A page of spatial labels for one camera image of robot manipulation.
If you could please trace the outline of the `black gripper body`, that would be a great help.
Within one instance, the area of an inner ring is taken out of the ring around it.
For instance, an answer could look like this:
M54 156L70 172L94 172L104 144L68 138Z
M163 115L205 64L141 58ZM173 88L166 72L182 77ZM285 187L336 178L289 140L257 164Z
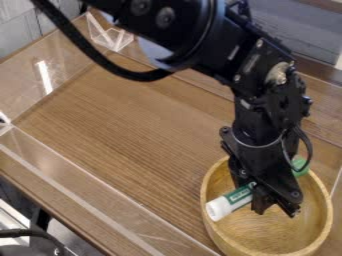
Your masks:
M284 197L296 207L297 213L304 202L304 192L296 175L305 172L308 162L294 164L300 141L308 143L308 136L296 127L279 134L267 144L242 141L231 127L223 126L219 131L221 146L229 156L235 156L247 173L273 193Z

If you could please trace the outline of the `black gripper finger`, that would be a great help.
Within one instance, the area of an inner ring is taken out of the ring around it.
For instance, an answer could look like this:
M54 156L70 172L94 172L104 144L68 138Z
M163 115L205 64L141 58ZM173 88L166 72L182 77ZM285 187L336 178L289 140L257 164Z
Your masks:
M253 188L251 210L263 215L273 205L278 205L288 216L297 214L297 207L284 197L273 193L263 185L255 185Z
M227 165L229 165L229 170L230 170L231 179L233 179L235 188L241 188L249 184L257 185L257 180L247 173L235 156L230 157Z

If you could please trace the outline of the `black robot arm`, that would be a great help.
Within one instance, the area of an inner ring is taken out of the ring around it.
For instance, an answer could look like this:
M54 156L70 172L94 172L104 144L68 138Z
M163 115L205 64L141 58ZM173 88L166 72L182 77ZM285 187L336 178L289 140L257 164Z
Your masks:
M312 145L301 128L313 104L290 49L253 22L249 0L83 0L137 35L155 62L133 71L92 46L50 0L30 0L84 55L114 75L154 82L193 69L230 87L235 119L219 131L235 186L251 209L297 215L304 202L293 159Z

